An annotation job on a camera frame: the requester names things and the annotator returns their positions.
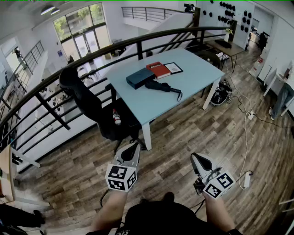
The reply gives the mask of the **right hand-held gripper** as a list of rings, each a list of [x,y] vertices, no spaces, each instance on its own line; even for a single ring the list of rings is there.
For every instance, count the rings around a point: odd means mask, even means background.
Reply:
[[[218,199],[236,183],[229,171],[217,166],[211,157],[194,152],[190,155],[190,160],[198,177],[193,183],[198,195],[204,192],[211,198]]]

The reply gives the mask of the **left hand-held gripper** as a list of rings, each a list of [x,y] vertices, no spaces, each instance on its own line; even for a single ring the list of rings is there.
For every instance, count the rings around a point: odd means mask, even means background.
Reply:
[[[128,192],[137,181],[141,146],[132,143],[119,149],[111,164],[108,164],[105,180],[111,190]]]

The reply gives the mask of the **black umbrella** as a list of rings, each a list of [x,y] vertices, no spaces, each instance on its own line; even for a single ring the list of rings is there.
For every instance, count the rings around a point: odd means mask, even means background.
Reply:
[[[177,101],[181,101],[182,99],[182,91],[178,89],[171,88],[167,83],[159,83],[155,80],[148,80],[145,83],[145,87],[152,90],[160,90],[164,92],[174,92],[178,94]]]

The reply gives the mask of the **red label plastic bottle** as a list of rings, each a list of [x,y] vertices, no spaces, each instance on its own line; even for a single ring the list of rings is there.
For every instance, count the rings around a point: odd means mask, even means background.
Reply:
[[[118,114],[118,112],[115,109],[113,109],[113,120],[117,126],[120,126],[122,123],[121,119],[120,119],[120,115]]]

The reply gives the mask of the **black mesh office chair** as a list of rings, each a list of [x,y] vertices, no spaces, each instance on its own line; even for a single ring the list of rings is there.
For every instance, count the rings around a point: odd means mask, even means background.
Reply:
[[[66,94],[71,95],[79,110],[89,119],[96,122],[102,136],[112,141],[118,141],[114,151],[121,142],[131,137],[130,143],[138,141],[143,150],[146,145],[139,139],[141,124],[125,104],[122,98],[116,99],[116,90],[108,84],[106,90],[111,90],[112,102],[102,107],[101,100],[93,94],[78,77],[74,68],[65,68],[59,75],[59,84]],[[117,126],[113,120],[113,109],[120,115],[121,125]]]

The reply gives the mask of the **dark blue flat box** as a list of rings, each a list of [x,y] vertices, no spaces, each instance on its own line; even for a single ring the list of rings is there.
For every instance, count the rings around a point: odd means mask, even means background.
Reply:
[[[134,88],[135,90],[144,86],[146,81],[152,80],[155,78],[155,74],[147,69],[143,68],[129,76],[126,77],[127,83]]]

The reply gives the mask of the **light blue table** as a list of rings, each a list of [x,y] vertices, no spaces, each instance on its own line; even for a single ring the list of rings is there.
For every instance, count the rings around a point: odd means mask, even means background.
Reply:
[[[162,64],[174,62],[183,70],[181,73],[159,80],[161,83],[168,83],[174,89],[181,90],[183,93],[181,101],[190,98],[210,84],[213,85],[203,109],[208,107],[220,79],[224,76],[221,70],[183,48],[155,54],[142,60],[118,63],[109,69],[105,76],[141,124],[147,150],[152,148],[149,123],[180,104],[175,93],[151,90],[145,86],[135,90],[127,84],[127,76],[154,62]]]

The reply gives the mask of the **light wooden desk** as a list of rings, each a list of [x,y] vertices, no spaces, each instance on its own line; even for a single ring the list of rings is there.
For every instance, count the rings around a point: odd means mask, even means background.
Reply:
[[[34,201],[27,198],[19,197],[15,192],[15,170],[12,167],[12,155],[20,157],[21,160],[27,161],[33,166],[40,168],[41,165],[32,159],[27,158],[22,153],[18,152],[16,149],[8,145],[0,153],[0,198],[4,199],[4,204],[12,203],[15,201],[37,205],[37,206],[50,206],[50,203],[45,201]]]

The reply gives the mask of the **white side desk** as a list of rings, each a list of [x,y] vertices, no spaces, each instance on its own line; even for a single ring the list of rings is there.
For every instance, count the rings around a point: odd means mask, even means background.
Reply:
[[[268,92],[270,90],[274,91],[275,89],[273,88],[274,87],[274,84],[276,81],[279,81],[279,83],[287,83],[288,82],[288,77],[289,77],[289,74],[288,73],[285,73],[284,75],[279,73],[277,71],[277,69],[275,69],[269,76],[267,76],[267,78],[264,80],[264,85],[266,85],[266,81],[267,80],[270,80],[270,83],[267,85],[266,87],[266,90],[263,94],[263,96],[265,97]],[[283,107],[285,107],[284,110],[281,110],[281,113],[280,113],[280,116],[282,117],[289,109],[289,106],[291,105],[291,103],[294,101],[294,96],[288,101],[286,102]]]

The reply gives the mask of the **black framed white book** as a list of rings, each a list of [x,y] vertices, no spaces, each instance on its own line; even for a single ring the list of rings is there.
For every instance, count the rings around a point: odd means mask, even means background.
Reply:
[[[171,75],[183,72],[183,70],[174,62],[164,64],[164,66],[170,71]]]

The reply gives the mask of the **dark metal balcony railing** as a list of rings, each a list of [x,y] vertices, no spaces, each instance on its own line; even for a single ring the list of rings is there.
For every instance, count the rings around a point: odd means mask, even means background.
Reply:
[[[69,64],[69,68],[78,68],[82,66],[83,64],[93,60],[96,57],[104,56],[112,51],[115,51],[121,47],[127,47],[130,45],[136,45],[136,52],[127,56],[124,56],[122,58],[119,58],[113,62],[110,62],[106,65],[103,65],[97,69],[91,70],[90,72],[82,75],[82,78],[87,78],[96,72],[105,69],[111,65],[114,65],[116,63],[122,62],[124,60],[130,59],[134,56],[136,56],[139,60],[143,59],[144,53],[147,53],[149,51],[155,50],[155,49],[161,49],[164,50],[168,46],[173,46],[174,44],[181,44],[186,41],[190,41],[189,35],[195,34],[195,40],[198,40],[200,45],[203,44],[203,41],[207,36],[205,35],[206,31],[215,31],[215,30],[225,30],[226,27],[186,27],[186,28],[178,28],[178,29],[172,29],[172,30],[165,30],[160,32],[155,32],[151,34],[146,34],[140,37],[131,38],[128,40],[124,40],[122,42],[119,42],[115,45],[107,46],[103,49],[101,49],[98,52],[95,52],[91,55],[87,55],[82,59],[79,59],[76,62],[72,62]],[[147,49],[142,48],[142,43],[148,40],[156,39],[158,40],[161,37],[173,35],[173,39],[166,44],[157,45],[155,47],[150,47]],[[42,127],[40,130],[36,131],[32,136],[28,137],[26,139],[27,142],[29,142],[32,138],[34,138],[36,135],[38,135],[40,132],[42,132],[45,128],[49,127],[50,125],[54,124],[55,122],[59,123],[59,126],[55,129],[53,129],[51,132],[49,132],[47,135],[45,135],[45,138],[48,138],[50,135],[55,133],[61,128],[65,128],[67,130],[70,130],[69,122],[63,120],[63,116],[70,113],[72,109],[69,109],[68,111],[65,111],[63,114],[59,115],[56,113],[56,109],[62,106],[63,104],[69,102],[72,97],[68,97],[61,103],[59,103],[55,107],[51,107],[49,105],[49,101],[53,100],[55,96],[63,92],[63,89],[60,88],[57,91],[53,92],[53,94],[49,95],[47,98],[43,98],[41,96],[41,91],[48,88],[49,85],[54,83],[59,79],[59,76],[61,74],[61,71],[57,71],[53,75],[46,78],[43,82],[41,82],[39,85],[34,87],[30,92],[28,92],[9,112],[8,114],[0,119],[0,152],[4,150],[5,147],[8,145],[13,145],[16,143],[16,141],[25,134],[28,130],[30,130],[36,123],[40,122],[43,118],[47,117],[48,115],[51,115],[53,119],[46,124],[44,127]],[[39,104],[37,104],[35,107],[33,107],[23,118],[20,118],[18,122],[16,122],[15,125],[12,125],[13,116],[17,115],[17,113],[23,108],[31,99],[37,99],[39,101]],[[30,115],[34,114],[36,110],[38,110],[40,107],[43,107],[46,109],[45,114],[43,114],[41,117],[37,118],[31,125],[29,125],[23,132],[20,134],[17,134],[17,128],[20,124],[22,124]]]

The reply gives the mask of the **glass entrance doors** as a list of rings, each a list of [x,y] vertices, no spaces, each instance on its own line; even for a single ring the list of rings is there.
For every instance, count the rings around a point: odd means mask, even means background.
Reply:
[[[66,57],[75,61],[111,44],[101,2],[68,13],[53,24]]]

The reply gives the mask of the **white vase with plant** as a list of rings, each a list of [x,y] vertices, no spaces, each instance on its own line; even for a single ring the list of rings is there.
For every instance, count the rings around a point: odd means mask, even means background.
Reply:
[[[234,38],[234,34],[233,34],[233,30],[231,28],[226,28],[225,29],[225,37],[224,37],[224,41],[225,42],[232,42],[233,38]]]

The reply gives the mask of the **grey upper stair railing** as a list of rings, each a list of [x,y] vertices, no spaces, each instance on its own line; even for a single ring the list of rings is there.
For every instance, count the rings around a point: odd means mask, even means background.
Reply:
[[[191,15],[190,12],[156,7],[121,7],[123,17],[147,22],[162,22],[175,14]]]

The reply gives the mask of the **group of black wall headsets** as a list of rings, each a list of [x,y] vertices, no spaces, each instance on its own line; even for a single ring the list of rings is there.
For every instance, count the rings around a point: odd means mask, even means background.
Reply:
[[[229,27],[236,23],[236,32],[250,32],[254,14],[254,4],[250,1],[209,0],[203,1],[200,9],[202,27]]]

